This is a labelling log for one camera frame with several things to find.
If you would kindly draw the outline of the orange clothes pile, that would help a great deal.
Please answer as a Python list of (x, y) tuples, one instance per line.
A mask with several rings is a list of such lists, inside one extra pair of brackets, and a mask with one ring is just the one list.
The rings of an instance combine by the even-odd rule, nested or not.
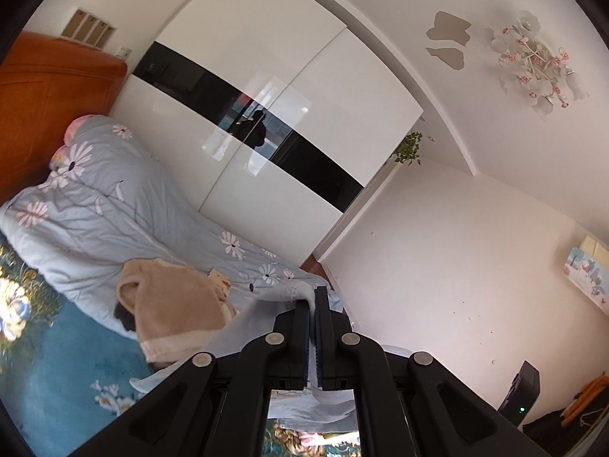
[(568, 426), (574, 419), (580, 416), (583, 411), (609, 386), (609, 377), (602, 374), (584, 385), (574, 401), (563, 411), (561, 416), (561, 426)]

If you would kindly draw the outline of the beige knit sweater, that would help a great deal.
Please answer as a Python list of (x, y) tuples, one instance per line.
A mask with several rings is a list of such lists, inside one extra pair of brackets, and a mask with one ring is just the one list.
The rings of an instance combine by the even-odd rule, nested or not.
[(122, 268), (116, 299), (135, 317), (145, 362), (164, 367), (201, 351), (238, 314), (229, 278), (157, 259)]

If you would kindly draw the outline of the dark grey garment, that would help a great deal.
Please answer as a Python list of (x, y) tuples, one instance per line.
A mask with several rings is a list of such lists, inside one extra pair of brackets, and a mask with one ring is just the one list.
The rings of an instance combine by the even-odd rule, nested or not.
[(122, 303), (118, 302), (116, 304), (113, 315), (121, 322), (126, 331), (136, 331), (135, 317), (129, 312), (129, 310), (127, 310), (126, 307), (123, 306)]

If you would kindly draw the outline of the black speaker box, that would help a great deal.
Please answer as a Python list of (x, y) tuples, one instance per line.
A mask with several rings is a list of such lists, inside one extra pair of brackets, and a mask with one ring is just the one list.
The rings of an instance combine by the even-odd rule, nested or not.
[(497, 411), (518, 427), (541, 393), (540, 373), (528, 361), (522, 363)]

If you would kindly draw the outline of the grey-blue floral duvet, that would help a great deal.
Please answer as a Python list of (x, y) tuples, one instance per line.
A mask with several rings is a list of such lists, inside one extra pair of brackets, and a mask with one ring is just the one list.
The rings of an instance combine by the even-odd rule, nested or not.
[(104, 116), (86, 116), (46, 181), (1, 208), (1, 231), (45, 282), (84, 314), (120, 335), (116, 284), (132, 259), (161, 258), (231, 282), (238, 310), (295, 282), (326, 285), (269, 250), (200, 215), (165, 167), (131, 131)]

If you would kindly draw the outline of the teal floral bed blanket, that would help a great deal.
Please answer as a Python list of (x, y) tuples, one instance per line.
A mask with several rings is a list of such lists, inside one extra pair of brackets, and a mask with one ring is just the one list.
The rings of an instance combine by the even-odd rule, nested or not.
[[(138, 399), (150, 393), (196, 353), (179, 354), (168, 367), (145, 361), (134, 332), (127, 336), (114, 316), (116, 284), (124, 265), (134, 259), (154, 264), (161, 259), (185, 265), (159, 243), (106, 246), (94, 238), (92, 251), (109, 250), (109, 257), (60, 252), (34, 244), (25, 260), (1, 233), (1, 278), (16, 282), (30, 298), (25, 333), (11, 346), (1, 333), (1, 400), (21, 436), (36, 456), (67, 456), (94, 434), (120, 417)], [(68, 278), (75, 295), (60, 294), (49, 282)], [(313, 300), (310, 287), (322, 284), (316, 275), (289, 275), (295, 282), (262, 287), (263, 279), (247, 271), (242, 278), (254, 292), (231, 292), (229, 300), (245, 319), (220, 333), (219, 339), (202, 340), (198, 351), (220, 358), (240, 351), (247, 342), (273, 327), (274, 318), (292, 310), (296, 299)], [(353, 395), (332, 395), (330, 402), (314, 398), (312, 390), (285, 392), (271, 402), (271, 419), (317, 432), (345, 432), (355, 428)]]

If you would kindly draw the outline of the white glossy wardrobe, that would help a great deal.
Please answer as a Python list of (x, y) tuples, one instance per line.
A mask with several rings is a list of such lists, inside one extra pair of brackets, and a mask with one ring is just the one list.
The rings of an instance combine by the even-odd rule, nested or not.
[(196, 211), (293, 264), (313, 253), (421, 112), (315, 0), (190, 0), (112, 110)]

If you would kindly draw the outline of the flower ceiling lamp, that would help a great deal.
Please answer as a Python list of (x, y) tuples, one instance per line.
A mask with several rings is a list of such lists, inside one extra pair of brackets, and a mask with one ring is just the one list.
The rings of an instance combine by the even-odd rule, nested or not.
[(586, 99), (588, 93), (571, 67), (568, 51), (548, 45), (541, 31), (539, 19), (522, 11), (508, 25), (486, 28), (484, 37), (496, 54), (504, 93), (525, 101), (538, 117), (546, 119), (556, 109), (568, 109)]

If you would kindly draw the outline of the orange wooden headboard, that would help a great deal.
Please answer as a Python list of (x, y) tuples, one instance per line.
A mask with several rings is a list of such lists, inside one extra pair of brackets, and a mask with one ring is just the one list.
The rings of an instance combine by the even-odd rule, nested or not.
[(128, 66), (67, 40), (24, 32), (1, 65), (1, 200), (43, 181), (75, 119), (107, 115)]

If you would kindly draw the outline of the wall picture canvas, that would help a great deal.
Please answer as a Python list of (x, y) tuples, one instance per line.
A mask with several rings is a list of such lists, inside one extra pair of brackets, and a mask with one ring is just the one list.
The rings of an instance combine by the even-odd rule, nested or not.
[(608, 269), (579, 248), (573, 248), (563, 274), (604, 314), (609, 312)]

